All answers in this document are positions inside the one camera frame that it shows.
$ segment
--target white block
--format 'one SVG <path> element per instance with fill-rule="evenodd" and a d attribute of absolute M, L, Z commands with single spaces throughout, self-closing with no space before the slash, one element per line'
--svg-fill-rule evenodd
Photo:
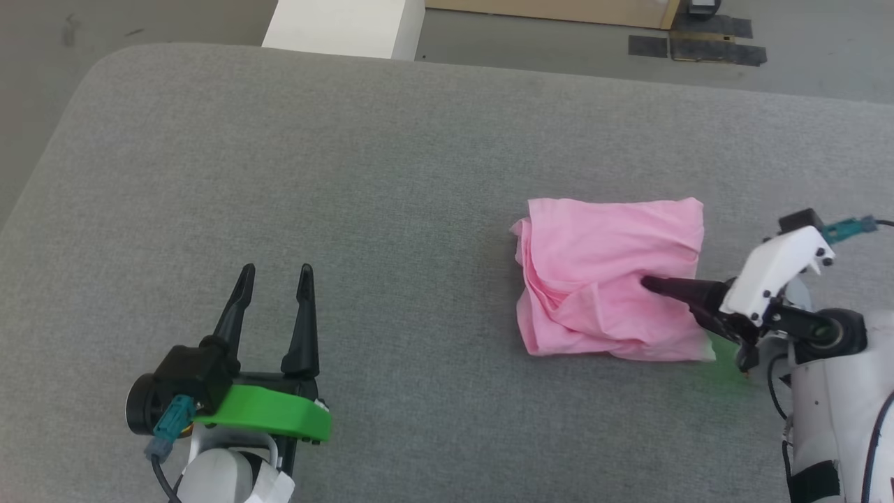
<path fill-rule="evenodd" d="M 280 0 L 263 47 L 413 60 L 425 0 Z"/>

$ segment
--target pink towel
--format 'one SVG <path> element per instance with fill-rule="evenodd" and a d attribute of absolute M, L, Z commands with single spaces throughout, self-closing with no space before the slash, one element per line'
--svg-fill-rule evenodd
<path fill-rule="evenodd" d="M 529 353 L 713 361 L 711 342 L 687 306 L 639 284 L 646 274 L 695 277 L 701 202 L 535 199 L 528 210 L 512 232 L 527 287 L 518 316 Z"/>

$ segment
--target black tape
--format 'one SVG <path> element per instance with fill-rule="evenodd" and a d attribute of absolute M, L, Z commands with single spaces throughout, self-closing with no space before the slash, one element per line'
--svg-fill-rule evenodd
<path fill-rule="evenodd" d="M 716 33 L 737 38 L 754 38 L 750 19 L 731 18 L 724 15 L 716 15 L 709 20 L 697 21 L 690 18 L 686 13 L 679 13 L 673 19 L 670 29 L 693 33 Z"/>
<path fill-rule="evenodd" d="M 670 40 L 670 57 L 679 61 L 714 61 L 760 66 L 767 62 L 767 49 L 757 46 L 740 46 L 719 40 L 672 38 Z"/>
<path fill-rule="evenodd" d="M 831 460 L 821 461 L 789 478 L 791 503 L 813 503 L 817 499 L 840 495 L 838 468 Z"/>
<path fill-rule="evenodd" d="M 665 37 L 642 37 L 630 35 L 627 39 L 627 54 L 667 57 L 668 39 Z"/>

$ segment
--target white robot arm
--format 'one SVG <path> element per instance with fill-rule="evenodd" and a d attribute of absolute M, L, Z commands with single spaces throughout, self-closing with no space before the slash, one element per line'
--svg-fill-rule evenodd
<path fill-rule="evenodd" d="M 771 360 L 767 375 L 772 391 L 772 364 L 788 362 L 793 413 L 781 410 L 775 394 L 773 400 L 787 420 L 782 451 L 793 503 L 894 503 L 894 419 L 884 421 L 894 401 L 894 311 L 810 312 L 789 298 L 803 286 L 798 274 L 832 264 L 830 242 L 872 232 L 876 222 L 824 226 L 806 210 L 781 219 L 782 234 L 755 248 L 728 282 L 643 280 L 647 289 L 688 303 L 703 327 L 740 344 L 742 371 L 758 364 L 763 342 L 786 341 L 788 352 Z"/>

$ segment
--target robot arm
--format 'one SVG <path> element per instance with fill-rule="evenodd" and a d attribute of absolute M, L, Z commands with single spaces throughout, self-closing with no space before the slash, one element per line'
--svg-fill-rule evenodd
<path fill-rule="evenodd" d="M 643 286 L 687 303 L 703 328 L 739 344 L 742 371 L 759 363 L 768 335 L 786 341 L 794 411 L 782 448 L 793 503 L 894 503 L 894 424 L 884 422 L 894 402 L 894 311 L 810 312 L 788 296 L 798 274 L 832 264 L 831 243 L 872 232 L 876 221 L 824 226 L 810 209 L 780 226 L 730 281 L 645 277 Z"/>
<path fill-rule="evenodd" d="M 332 416 L 316 386 L 313 269 L 301 269 L 298 316 L 279 373 L 245 372 L 237 359 L 254 276 L 252 264 L 242 269 L 213 335 L 198 347 L 176 345 L 128 394 L 128 426 L 152 437 L 145 452 L 172 503 L 288 503 L 298 441 L 329 440 Z M 161 464 L 173 442 L 190 435 L 188 464 L 172 487 Z"/>

